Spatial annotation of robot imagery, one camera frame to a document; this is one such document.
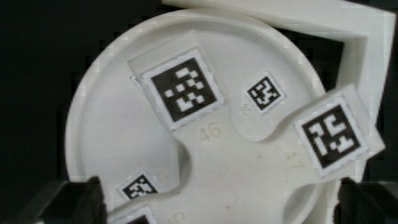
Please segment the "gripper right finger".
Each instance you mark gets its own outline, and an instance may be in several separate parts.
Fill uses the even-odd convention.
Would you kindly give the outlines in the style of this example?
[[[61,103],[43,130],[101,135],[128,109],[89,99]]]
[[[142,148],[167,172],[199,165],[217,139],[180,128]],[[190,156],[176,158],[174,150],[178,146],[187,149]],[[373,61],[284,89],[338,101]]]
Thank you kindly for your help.
[[[341,181],[338,224],[398,224],[398,182]]]

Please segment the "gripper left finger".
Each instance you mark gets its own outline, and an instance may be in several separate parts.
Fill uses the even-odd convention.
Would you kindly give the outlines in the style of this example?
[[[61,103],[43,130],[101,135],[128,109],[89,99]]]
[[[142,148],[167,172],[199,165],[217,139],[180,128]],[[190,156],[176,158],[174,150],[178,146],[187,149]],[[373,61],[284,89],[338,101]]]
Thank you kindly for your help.
[[[107,224],[107,205],[98,177],[45,185],[20,215],[21,224]]]

